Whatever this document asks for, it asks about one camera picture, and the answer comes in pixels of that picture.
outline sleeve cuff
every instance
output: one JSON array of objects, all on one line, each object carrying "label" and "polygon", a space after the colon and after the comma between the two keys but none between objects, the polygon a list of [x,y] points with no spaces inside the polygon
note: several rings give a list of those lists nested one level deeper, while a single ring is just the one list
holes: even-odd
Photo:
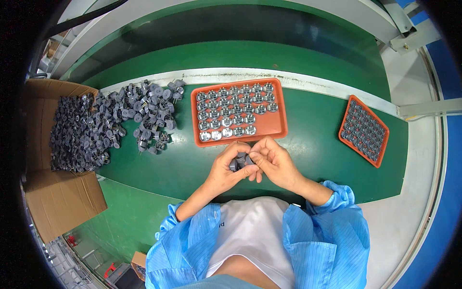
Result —
[{"label": "sleeve cuff", "polygon": [[349,186],[338,185],[332,181],[324,181],[320,182],[320,184],[333,190],[334,193],[330,196],[330,199],[321,206],[313,206],[307,201],[306,208],[312,215],[330,213],[352,206],[357,207],[354,204],[353,190]]},{"label": "sleeve cuff", "polygon": [[155,234],[155,237],[156,237],[157,241],[159,241],[160,238],[162,238],[162,236],[165,233],[170,231],[174,226],[176,226],[179,223],[179,221],[176,219],[175,213],[176,213],[176,210],[178,209],[178,207],[181,206],[181,204],[183,204],[183,202],[180,202],[180,203],[178,203],[176,205],[169,204],[169,206],[168,206],[169,215],[167,217],[165,217],[165,219],[160,224],[160,232],[157,232]]}]

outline person's left hand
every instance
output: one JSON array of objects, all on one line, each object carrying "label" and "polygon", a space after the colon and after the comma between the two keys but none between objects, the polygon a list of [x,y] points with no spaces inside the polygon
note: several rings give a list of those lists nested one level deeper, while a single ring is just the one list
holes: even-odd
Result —
[{"label": "person's left hand", "polygon": [[256,173],[259,170],[257,165],[245,166],[237,172],[229,169],[229,164],[237,156],[237,153],[249,153],[250,149],[251,147],[245,142],[233,141],[230,143],[213,162],[210,174],[203,184],[204,189],[216,197],[234,187],[241,179]]}]

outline red stool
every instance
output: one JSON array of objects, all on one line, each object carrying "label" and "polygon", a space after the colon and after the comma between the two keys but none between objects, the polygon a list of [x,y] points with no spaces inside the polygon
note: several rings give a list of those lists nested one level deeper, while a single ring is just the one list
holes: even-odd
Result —
[{"label": "red stool", "polygon": [[68,241],[70,244],[72,244],[72,247],[77,246],[77,244],[75,243],[75,238],[74,238],[74,236],[70,235],[70,236],[69,236],[69,239],[67,239],[67,241]]},{"label": "red stool", "polygon": [[109,266],[109,268],[106,270],[106,272],[104,273],[104,278],[106,279],[108,277],[108,273],[109,271],[112,271],[114,272],[117,268],[114,267],[114,263],[111,264],[111,266]]}]

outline small cardboard box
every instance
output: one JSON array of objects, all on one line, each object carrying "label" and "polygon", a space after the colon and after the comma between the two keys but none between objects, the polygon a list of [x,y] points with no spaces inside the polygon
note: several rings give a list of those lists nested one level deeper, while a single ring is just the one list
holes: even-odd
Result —
[{"label": "small cardboard box", "polygon": [[25,198],[40,237],[48,243],[108,208],[96,174],[52,172],[49,147],[60,96],[98,90],[51,79],[27,80],[23,100],[27,117],[27,182]]},{"label": "small cardboard box", "polygon": [[132,259],[132,268],[135,270],[136,275],[138,275],[139,279],[146,281],[143,275],[136,270],[136,265],[146,268],[146,254],[135,252]]}]

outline orange tray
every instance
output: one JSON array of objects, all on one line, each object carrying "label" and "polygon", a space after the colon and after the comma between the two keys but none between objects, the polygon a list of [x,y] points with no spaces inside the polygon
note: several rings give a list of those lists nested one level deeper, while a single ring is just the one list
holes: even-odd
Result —
[{"label": "orange tray", "polygon": [[[196,100],[196,96],[200,92],[205,92],[208,93],[210,90],[215,90],[218,91],[220,88],[226,88],[227,90],[230,89],[231,86],[237,86],[239,89],[247,84],[250,87],[252,87],[254,84],[259,83],[262,87],[266,83],[271,83],[273,85],[273,95],[275,96],[275,102],[278,104],[278,110],[276,112],[269,112],[267,111],[263,115],[258,115],[256,113],[253,113],[255,116],[255,122],[253,126],[256,128],[256,133],[254,135],[246,135],[244,134],[243,136],[235,136],[232,135],[230,137],[222,137],[218,141],[214,140],[209,140],[209,141],[201,141],[199,138],[199,133],[202,132],[202,130],[199,129],[199,119],[197,118],[197,114],[199,113],[197,110],[197,104],[198,101]],[[262,105],[268,105],[268,102],[264,101],[261,103]],[[252,103],[252,106],[255,108],[259,104]],[[244,81],[236,81],[236,82],[230,82],[230,83],[224,83],[224,84],[217,84],[217,85],[212,85],[212,86],[205,86],[205,87],[200,87],[196,88],[191,92],[191,114],[193,118],[193,130],[194,130],[194,141],[198,147],[210,147],[210,146],[218,146],[218,145],[223,145],[223,144],[228,144],[232,141],[235,140],[240,140],[240,141],[257,141],[263,138],[264,136],[271,136],[272,138],[282,138],[287,135],[288,129],[287,129],[287,119],[286,119],[286,107],[284,105],[284,97],[282,95],[282,86],[281,82],[277,78],[264,78],[264,79],[257,79],[257,80],[244,80]],[[242,125],[235,125],[233,124],[230,126],[231,129],[234,129],[235,127],[242,127],[245,129],[248,125],[246,123],[243,123]],[[208,132],[212,132],[213,129],[208,129],[206,130]]]},{"label": "orange tray", "polygon": [[387,147],[390,130],[369,107],[354,95],[350,96],[346,109],[339,130],[340,141],[355,150],[374,167],[379,168]]}]

